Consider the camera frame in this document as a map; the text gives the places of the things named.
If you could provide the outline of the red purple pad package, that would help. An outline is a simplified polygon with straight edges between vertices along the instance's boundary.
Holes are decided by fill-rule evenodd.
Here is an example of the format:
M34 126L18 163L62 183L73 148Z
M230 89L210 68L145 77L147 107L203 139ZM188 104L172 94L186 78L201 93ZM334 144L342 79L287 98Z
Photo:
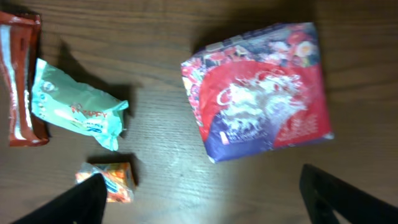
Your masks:
M207 45L181 72L211 162L334 137L312 22L276 24Z

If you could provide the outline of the mint green wipes packet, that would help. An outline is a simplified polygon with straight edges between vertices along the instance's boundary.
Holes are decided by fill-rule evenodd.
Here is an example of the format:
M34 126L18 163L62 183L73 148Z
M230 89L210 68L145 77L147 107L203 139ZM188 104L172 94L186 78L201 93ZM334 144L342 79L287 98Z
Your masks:
M92 136L102 147L117 151L124 129L123 111L128 108L126 100L76 82L45 60L37 60L31 110L41 120Z

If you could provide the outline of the small orange tissue packet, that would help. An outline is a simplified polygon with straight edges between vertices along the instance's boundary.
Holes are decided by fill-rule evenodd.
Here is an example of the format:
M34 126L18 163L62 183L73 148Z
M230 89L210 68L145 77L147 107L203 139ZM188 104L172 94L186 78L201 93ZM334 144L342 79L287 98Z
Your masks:
M135 182L128 162L110 164L83 163L75 174L76 183L80 184L92 175L102 174L107 189L108 203L131 203L134 198Z

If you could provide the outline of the orange snack bar wrapper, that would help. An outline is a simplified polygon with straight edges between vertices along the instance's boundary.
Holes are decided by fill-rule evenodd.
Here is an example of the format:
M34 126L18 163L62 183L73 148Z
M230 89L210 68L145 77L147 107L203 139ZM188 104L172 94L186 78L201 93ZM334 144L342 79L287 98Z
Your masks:
M1 12L1 75L9 90L9 144L42 146L49 142L44 122L31 112L41 18Z

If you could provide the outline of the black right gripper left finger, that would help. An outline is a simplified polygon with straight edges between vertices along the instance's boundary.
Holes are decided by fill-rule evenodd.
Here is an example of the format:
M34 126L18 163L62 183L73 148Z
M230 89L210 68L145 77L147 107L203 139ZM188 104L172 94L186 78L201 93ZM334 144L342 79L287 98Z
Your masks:
M14 224L82 223L101 224L107 190L101 174L95 174L59 195Z

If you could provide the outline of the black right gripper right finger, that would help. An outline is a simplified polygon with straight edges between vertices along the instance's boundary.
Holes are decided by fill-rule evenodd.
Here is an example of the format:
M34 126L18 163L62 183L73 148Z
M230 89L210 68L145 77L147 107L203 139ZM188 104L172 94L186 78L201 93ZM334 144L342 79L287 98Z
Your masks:
M314 224L339 224L335 212L350 223L397 223L397 207L311 164L302 167L299 189Z

